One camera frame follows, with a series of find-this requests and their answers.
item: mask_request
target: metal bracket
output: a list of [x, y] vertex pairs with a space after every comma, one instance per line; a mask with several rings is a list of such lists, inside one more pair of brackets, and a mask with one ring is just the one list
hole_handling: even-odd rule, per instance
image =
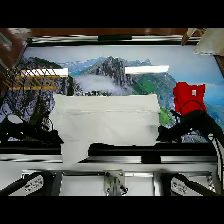
[[128, 191], [125, 187], [125, 174], [122, 170], [107, 170], [104, 177], [104, 190], [107, 196], [122, 196]]

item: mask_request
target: white cloth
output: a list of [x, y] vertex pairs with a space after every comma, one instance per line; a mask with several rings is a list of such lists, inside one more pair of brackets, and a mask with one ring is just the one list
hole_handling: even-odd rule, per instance
[[87, 157], [90, 144], [154, 145], [158, 136], [157, 96], [64, 96], [54, 94], [50, 114], [65, 142], [63, 161]]

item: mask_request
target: blue sky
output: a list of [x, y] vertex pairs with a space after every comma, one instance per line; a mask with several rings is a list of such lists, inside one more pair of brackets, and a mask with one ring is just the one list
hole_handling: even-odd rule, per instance
[[213, 56], [196, 55], [194, 46], [74, 46], [27, 48], [25, 57], [53, 62], [86, 61], [102, 57], [126, 60], [150, 59], [153, 65], [169, 65], [169, 74], [177, 82], [206, 84], [205, 100], [224, 105], [224, 78]]

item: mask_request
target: red object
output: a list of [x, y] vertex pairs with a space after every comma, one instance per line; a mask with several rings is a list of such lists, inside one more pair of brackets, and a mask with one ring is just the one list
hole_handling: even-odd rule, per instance
[[186, 82], [178, 82], [173, 88], [174, 104], [176, 112], [186, 115], [194, 110], [206, 110], [204, 104], [205, 84], [188, 85]]

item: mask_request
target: landscape print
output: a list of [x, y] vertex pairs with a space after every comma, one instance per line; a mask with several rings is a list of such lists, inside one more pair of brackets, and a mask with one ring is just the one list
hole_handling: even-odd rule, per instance
[[[58, 79], [56, 93], [80, 95], [157, 94], [161, 107], [160, 124], [175, 123], [173, 88], [176, 82], [206, 84], [208, 113], [224, 130], [224, 79], [213, 56], [195, 55], [192, 46], [74, 46], [27, 48], [23, 63], [33, 61], [48, 68], [68, 68], [69, 77]], [[127, 66], [168, 65], [168, 72], [142, 75], [125, 74]], [[41, 111], [53, 109], [52, 91], [26, 91], [21, 101], [30, 101], [23, 112], [26, 120], [37, 119]], [[31, 99], [39, 100], [34, 104]], [[23, 111], [17, 103], [17, 112]]]

